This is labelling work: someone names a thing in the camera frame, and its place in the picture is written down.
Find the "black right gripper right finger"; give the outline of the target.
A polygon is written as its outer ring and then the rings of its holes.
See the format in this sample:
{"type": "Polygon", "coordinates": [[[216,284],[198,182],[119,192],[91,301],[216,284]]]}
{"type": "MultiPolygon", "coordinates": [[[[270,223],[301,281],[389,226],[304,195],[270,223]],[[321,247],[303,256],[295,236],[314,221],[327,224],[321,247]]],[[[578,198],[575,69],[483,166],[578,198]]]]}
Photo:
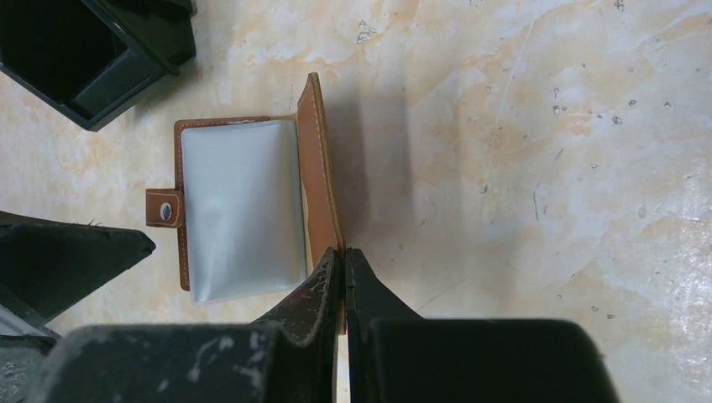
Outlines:
{"type": "Polygon", "coordinates": [[[378,402],[377,348],[372,323],[380,319],[418,321],[422,316],[377,278],[361,249],[347,249],[344,258],[351,401],[378,402]]]}

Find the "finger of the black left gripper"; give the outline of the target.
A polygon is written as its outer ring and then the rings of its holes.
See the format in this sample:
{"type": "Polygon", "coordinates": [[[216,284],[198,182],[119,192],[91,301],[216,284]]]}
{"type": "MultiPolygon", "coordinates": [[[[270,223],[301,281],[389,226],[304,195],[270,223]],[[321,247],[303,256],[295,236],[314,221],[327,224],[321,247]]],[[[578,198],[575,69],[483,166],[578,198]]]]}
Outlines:
{"type": "Polygon", "coordinates": [[[1,306],[44,326],[155,249],[139,230],[1,214],[1,306]]]}

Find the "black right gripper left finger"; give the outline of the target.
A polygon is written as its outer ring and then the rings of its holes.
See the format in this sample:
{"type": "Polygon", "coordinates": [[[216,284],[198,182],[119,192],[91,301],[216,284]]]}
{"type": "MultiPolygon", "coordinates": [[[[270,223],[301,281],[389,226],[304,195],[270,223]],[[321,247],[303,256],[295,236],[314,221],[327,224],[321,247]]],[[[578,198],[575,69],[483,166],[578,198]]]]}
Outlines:
{"type": "Polygon", "coordinates": [[[303,283],[254,321],[272,337],[263,402],[334,401],[342,304],[341,256],[328,248],[303,283]]]}

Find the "brown leather card holder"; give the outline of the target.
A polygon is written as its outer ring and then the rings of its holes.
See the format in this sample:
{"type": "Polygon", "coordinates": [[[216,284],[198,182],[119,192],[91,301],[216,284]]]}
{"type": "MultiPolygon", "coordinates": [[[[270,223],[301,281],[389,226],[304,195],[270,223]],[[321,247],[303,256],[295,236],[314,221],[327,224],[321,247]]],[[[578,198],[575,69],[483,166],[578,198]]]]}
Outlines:
{"type": "Polygon", "coordinates": [[[343,251],[329,145],[314,72],[292,114],[175,123],[175,184],[145,192],[145,217],[175,230],[194,304],[295,288],[343,251]]]}

